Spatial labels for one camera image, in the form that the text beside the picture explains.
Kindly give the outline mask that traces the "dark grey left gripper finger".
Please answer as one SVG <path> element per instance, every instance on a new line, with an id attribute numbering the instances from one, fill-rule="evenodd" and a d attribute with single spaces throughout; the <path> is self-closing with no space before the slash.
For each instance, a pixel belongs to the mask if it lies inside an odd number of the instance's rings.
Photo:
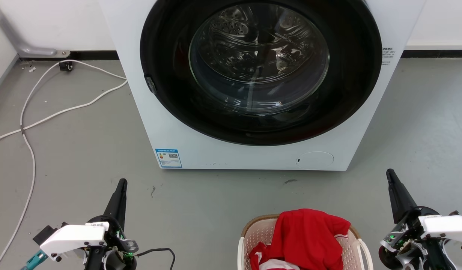
<path id="1" fill-rule="evenodd" d="M 103 214 L 104 216 L 116 219 L 122 230 L 125 228 L 127 186 L 128 181 L 126 179 L 121 178 L 118 181 L 115 192 L 112 194 Z"/>

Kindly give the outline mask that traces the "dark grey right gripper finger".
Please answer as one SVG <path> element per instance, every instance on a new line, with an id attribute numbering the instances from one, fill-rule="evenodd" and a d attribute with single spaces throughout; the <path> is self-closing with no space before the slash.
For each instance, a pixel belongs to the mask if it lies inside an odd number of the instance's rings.
<path id="1" fill-rule="evenodd" d="M 386 177 L 394 223 L 405 222 L 412 225 L 418 205 L 392 168 L 387 169 Z"/>

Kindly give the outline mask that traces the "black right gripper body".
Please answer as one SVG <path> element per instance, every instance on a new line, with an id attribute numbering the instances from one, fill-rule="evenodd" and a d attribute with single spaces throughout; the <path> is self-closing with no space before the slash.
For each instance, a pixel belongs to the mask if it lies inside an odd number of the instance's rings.
<path id="1" fill-rule="evenodd" d="M 423 236 L 419 218 L 437 217 L 435 210 L 417 206 L 393 214 L 396 225 L 381 241 L 378 255 L 389 270 L 453 270 L 444 236 Z"/>

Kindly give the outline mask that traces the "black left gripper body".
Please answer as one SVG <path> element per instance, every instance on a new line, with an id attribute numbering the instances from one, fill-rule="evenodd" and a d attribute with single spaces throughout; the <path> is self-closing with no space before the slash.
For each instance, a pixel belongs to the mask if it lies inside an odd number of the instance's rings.
<path id="1" fill-rule="evenodd" d="M 87 258 L 84 270 L 136 270 L 135 255 L 139 246 L 135 240 L 125 235 L 125 215 L 117 218 L 101 215 L 89 222 L 92 225 L 107 222 L 108 229 L 104 230 L 103 240 L 99 244 L 85 245 Z"/>

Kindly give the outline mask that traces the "white plastic laundry basket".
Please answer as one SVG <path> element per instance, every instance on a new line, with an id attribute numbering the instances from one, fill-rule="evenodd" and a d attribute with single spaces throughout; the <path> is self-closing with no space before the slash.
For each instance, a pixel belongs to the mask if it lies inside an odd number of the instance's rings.
<path id="1" fill-rule="evenodd" d="M 237 270 L 251 270 L 250 251 L 260 242 L 271 244 L 277 219 L 277 214 L 262 215 L 246 224 L 238 242 Z M 342 247 L 343 270 L 374 270 L 370 251 L 353 226 L 346 235 L 335 238 Z"/>

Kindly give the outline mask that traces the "blue energy label sticker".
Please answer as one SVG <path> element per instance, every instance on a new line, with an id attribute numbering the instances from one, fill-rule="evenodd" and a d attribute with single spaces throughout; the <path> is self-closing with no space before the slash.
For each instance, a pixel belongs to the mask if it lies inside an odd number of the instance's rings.
<path id="1" fill-rule="evenodd" d="M 182 168 L 177 149 L 154 149 L 161 168 Z"/>

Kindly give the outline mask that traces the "round white filter cover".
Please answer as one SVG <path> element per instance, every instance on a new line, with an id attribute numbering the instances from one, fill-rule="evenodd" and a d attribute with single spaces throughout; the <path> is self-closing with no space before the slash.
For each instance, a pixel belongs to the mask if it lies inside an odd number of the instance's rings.
<path id="1" fill-rule="evenodd" d="M 305 170 L 322 170 L 334 162 L 334 156 L 323 151 L 312 151 L 299 156 L 296 165 Z"/>

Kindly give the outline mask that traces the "red garment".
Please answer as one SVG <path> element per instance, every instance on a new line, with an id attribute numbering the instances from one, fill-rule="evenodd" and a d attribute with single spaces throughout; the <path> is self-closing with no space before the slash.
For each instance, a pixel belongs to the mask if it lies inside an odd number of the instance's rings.
<path id="1" fill-rule="evenodd" d="M 284 260 L 301 270 L 343 270 L 342 247 L 335 235 L 346 235 L 351 223 L 322 211 L 303 208 L 282 212 L 271 244 L 258 243 L 248 258 L 251 270 L 269 259 Z"/>

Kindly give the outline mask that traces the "white front-load washing machine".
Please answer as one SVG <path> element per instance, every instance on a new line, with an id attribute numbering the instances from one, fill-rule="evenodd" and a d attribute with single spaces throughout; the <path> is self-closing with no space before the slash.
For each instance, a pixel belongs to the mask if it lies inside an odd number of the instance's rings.
<path id="1" fill-rule="evenodd" d="M 145 16 L 157 0 L 99 0 L 139 115 L 154 149 L 177 149 L 181 169 L 306 170 L 296 159 L 327 152 L 334 162 L 322 169 L 345 171 L 361 143 L 426 0 L 365 0 L 381 35 L 381 69 L 376 86 L 345 122 L 301 142 L 252 146 L 221 141 L 193 130 L 162 106 L 147 86 L 140 61 Z"/>

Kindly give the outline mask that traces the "black round washer door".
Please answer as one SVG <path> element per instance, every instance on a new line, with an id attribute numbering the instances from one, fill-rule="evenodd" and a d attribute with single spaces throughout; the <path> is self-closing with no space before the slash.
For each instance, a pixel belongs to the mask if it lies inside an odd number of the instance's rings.
<path id="1" fill-rule="evenodd" d="M 152 94 L 186 126 L 278 146 L 352 116 L 376 86 L 381 45 L 365 0 L 157 0 L 140 62 Z"/>

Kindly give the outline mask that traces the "white garment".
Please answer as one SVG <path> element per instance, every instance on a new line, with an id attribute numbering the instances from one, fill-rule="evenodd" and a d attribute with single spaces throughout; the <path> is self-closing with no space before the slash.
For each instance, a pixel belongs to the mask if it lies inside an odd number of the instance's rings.
<path id="1" fill-rule="evenodd" d="M 259 265 L 259 270 L 301 270 L 299 266 L 284 260 L 269 259 Z"/>

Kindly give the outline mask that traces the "grey drain pipe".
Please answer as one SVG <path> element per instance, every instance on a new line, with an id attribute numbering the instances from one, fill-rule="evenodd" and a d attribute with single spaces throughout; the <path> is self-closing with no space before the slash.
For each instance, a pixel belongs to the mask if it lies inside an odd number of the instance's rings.
<path id="1" fill-rule="evenodd" d="M 67 59 L 71 51 L 57 50 L 55 48 L 43 48 L 27 43 L 12 27 L 2 10 L 0 9 L 0 28 L 8 38 L 20 58 L 29 59 Z"/>

